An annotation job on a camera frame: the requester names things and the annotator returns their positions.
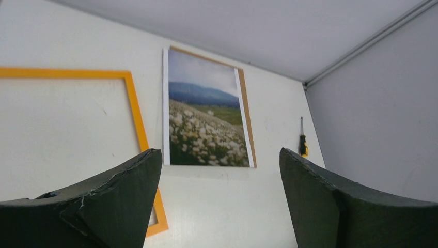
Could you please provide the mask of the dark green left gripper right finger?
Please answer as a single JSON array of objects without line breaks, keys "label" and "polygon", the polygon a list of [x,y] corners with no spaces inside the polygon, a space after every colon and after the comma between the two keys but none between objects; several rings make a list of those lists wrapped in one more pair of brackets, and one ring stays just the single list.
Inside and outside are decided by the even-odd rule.
[{"label": "dark green left gripper right finger", "polygon": [[298,247],[437,247],[437,203],[375,190],[282,148]]}]

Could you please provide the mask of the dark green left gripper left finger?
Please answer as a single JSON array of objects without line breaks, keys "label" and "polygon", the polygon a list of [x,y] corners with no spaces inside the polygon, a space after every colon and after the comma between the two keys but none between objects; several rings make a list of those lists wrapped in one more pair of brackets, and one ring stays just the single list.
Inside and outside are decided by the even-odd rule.
[{"label": "dark green left gripper left finger", "polygon": [[1,247],[143,247],[162,170],[148,149],[35,199],[1,202]]}]

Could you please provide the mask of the black yellow screwdriver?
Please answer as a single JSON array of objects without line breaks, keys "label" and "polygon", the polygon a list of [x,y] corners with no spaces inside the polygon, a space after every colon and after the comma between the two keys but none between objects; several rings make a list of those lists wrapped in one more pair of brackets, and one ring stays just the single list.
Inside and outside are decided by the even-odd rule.
[{"label": "black yellow screwdriver", "polygon": [[308,146],[306,142],[306,135],[304,134],[303,117],[300,117],[299,154],[302,157],[308,156]]}]

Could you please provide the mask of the yellow wooden picture frame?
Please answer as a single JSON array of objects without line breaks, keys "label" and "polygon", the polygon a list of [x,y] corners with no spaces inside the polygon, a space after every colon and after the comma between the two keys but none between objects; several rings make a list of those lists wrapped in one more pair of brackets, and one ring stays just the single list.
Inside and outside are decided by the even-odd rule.
[{"label": "yellow wooden picture frame", "polygon": [[1,67],[1,200],[36,198],[148,147],[129,71]]}]

